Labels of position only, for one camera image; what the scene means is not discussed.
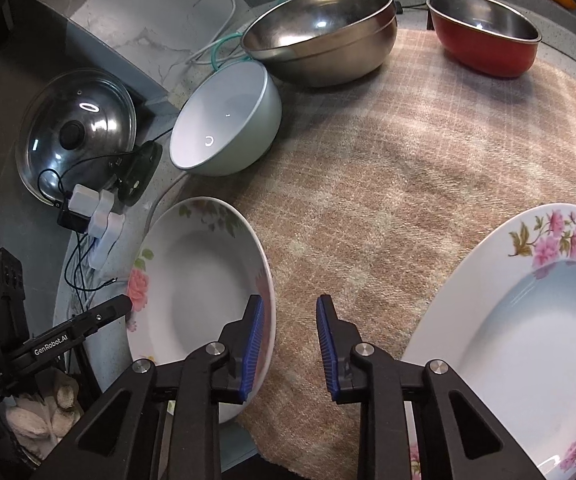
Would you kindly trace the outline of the small floral white plate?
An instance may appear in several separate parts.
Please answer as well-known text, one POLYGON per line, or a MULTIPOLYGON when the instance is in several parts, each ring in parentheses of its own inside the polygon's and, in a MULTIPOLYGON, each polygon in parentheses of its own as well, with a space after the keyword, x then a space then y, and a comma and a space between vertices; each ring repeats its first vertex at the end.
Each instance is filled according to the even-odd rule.
POLYGON ((270 367, 276 300, 270 266, 252 226, 232 205, 192 197, 154 222, 128 278, 133 304, 126 330, 133 359, 181 361, 239 320, 248 299, 263 301, 263 330, 253 390, 270 367))

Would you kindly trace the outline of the large floral white plate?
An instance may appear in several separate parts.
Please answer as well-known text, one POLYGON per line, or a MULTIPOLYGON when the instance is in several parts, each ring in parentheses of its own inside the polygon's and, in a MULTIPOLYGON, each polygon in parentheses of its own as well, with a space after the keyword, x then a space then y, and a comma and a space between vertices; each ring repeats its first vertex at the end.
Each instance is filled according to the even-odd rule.
POLYGON ((576 479, 576 205, 503 223, 459 263, 403 358, 441 359, 549 479, 576 479))

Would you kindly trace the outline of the light blue ceramic bowl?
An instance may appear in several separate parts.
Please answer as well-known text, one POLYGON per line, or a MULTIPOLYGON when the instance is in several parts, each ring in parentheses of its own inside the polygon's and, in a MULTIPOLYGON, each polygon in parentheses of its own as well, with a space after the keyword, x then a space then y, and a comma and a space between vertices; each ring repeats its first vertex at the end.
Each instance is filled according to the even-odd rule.
POLYGON ((190 174, 223 177, 251 166, 273 143, 282 101, 259 62, 230 64, 190 96, 169 144, 172 164, 190 174))

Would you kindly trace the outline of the large stainless steel bowl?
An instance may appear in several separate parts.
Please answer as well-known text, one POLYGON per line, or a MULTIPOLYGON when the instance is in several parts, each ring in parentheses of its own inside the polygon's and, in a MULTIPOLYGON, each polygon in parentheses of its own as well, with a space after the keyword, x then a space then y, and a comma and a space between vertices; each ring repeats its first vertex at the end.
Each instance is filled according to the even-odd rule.
POLYGON ((240 45, 276 78, 324 88, 376 70, 397 32, 394 0, 287 0, 252 22, 240 45))

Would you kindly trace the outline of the red steel bowl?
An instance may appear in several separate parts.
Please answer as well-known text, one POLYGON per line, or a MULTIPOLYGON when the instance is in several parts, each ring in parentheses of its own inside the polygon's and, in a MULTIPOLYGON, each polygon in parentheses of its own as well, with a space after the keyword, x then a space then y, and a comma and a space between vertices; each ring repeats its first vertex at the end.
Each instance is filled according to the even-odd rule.
POLYGON ((476 72, 517 78, 530 70, 540 31, 496 0, 427 0, 433 29, 450 55, 476 72))

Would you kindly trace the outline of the black box with holes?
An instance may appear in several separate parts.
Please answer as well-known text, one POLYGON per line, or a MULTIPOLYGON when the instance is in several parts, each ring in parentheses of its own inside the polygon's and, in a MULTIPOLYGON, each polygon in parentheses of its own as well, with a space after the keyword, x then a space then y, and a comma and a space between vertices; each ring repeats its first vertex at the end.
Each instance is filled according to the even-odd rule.
POLYGON ((11 356, 30 338, 21 262, 0 248, 0 359, 11 356))

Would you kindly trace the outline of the grey work glove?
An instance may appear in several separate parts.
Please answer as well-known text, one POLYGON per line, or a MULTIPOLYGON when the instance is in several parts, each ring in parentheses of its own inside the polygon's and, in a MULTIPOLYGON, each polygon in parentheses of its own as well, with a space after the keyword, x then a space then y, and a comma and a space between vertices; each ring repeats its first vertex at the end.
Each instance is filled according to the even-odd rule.
POLYGON ((26 454, 41 463, 83 415, 79 384, 56 368, 42 370, 36 393, 21 393, 5 411, 6 424, 26 454))

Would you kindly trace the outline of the white power adapters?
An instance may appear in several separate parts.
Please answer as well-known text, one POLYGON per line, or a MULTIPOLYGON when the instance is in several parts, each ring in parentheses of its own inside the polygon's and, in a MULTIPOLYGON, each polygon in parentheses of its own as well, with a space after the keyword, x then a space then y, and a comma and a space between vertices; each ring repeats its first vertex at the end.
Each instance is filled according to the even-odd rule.
POLYGON ((125 215, 112 211, 115 199, 108 190, 95 191, 77 184, 68 203, 70 211, 86 218, 85 233, 93 239, 87 263, 93 270, 104 266, 123 230, 125 215))

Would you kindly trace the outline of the black round stand base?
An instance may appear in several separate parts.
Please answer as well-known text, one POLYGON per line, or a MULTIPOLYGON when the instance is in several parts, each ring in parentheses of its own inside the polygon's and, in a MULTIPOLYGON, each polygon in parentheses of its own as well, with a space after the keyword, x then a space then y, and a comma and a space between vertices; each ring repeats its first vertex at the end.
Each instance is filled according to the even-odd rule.
POLYGON ((146 141, 122 160, 117 172, 117 198, 127 207, 134 206, 146 191, 161 156, 162 145, 146 141))

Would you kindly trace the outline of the glass pot lid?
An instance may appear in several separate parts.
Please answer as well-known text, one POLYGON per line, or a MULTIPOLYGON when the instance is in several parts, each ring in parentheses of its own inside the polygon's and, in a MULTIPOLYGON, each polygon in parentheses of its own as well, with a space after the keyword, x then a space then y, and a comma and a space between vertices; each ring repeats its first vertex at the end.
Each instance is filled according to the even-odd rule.
POLYGON ((24 113, 15 150, 20 180, 49 206, 78 184, 99 191, 134 148, 136 126, 135 106, 117 77, 97 68, 59 75, 24 113))

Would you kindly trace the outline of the beige plaid cloth mat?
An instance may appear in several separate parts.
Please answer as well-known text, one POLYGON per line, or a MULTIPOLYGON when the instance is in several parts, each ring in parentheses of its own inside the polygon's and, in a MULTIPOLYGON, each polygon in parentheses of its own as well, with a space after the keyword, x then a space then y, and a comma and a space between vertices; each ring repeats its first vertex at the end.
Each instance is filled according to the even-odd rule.
POLYGON ((267 154, 240 174, 192 177, 183 193, 234 205, 270 262, 275 348, 241 425, 272 463, 351 479, 358 409, 326 390, 318 296, 402 356, 489 232, 538 205, 576 204, 576 78, 543 61, 517 79, 489 78, 449 58, 432 32, 401 30, 365 79, 280 95, 267 154))

